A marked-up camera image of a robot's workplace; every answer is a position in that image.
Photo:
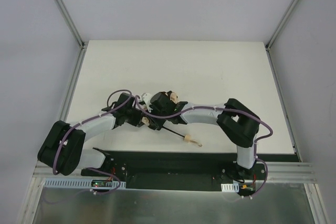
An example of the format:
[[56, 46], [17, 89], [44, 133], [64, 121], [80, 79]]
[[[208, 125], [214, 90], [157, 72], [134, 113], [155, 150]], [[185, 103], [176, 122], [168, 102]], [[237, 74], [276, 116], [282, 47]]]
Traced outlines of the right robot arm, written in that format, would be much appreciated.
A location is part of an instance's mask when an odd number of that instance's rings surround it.
[[160, 130], [166, 121], [173, 124], [202, 123], [219, 126], [236, 145], [237, 168], [251, 170], [256, 162], [254, 140], [259, 131], [260, 118], [238, 100], [230, 98], [224, 104], [197, 105], [177, 101], [173, 92], [141, 95], [150, 127]]

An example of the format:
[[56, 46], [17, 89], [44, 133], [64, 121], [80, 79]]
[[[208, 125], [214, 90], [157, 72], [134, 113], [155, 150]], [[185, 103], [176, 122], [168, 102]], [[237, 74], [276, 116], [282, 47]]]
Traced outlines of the beige folding umbrella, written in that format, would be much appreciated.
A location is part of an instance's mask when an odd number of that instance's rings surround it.
[[[140, 104], [140, 97], [139, 97], [139, 107], [146, 111], [147, 113], [151, 115], [157, 115], [157, 116], [168, 116], [174, 113], [177, 113], [175, 110], [177, 105], [180, 104], [182, 105], [182, 102], [179, 102], [178, 96], [175, 92], [173, 91], [168, 91], [168, 92], [159, 92], [155, 95], [153, 95], [153, 98], [151, 99], [151, 108], [152, 111], [148, 112], [145, 109], [142, 108]], [[149, 126], [149, 120], [147, 118], [147, 115], [145, 114], [143, 116], [142, 122], [146, 125]], [[180, 134], [174, 130], [168, 129], [163, 125], [161, 129], [167, 130], [173, 134], [176, 134], [180, 136], [183, 141], [187, 143], [192, 143], [198, 147], [202, 147], [203, 145], [199, 143], [198, 141], [194, 140], [191, 135], [189, 134]]]

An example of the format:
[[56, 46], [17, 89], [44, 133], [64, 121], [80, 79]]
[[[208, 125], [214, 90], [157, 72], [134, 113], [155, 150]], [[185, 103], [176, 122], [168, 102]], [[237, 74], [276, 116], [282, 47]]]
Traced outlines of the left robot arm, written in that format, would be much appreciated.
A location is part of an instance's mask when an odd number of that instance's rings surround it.
[[142, 112], [134, 106], [135, 98], [131, 91], [121, 89], [113, 94], [118, 92], [121, 94], [116, 102], [88, 119], [77, 123], [55, 122], [37, 154], [38, 161], [52, 168], [53, 174], [65, 176], [76, 169], [102, 167], [107, 154], [96, 148], [84, 150], [84, 143], [124, 123], [135, 127], [143, 125]]

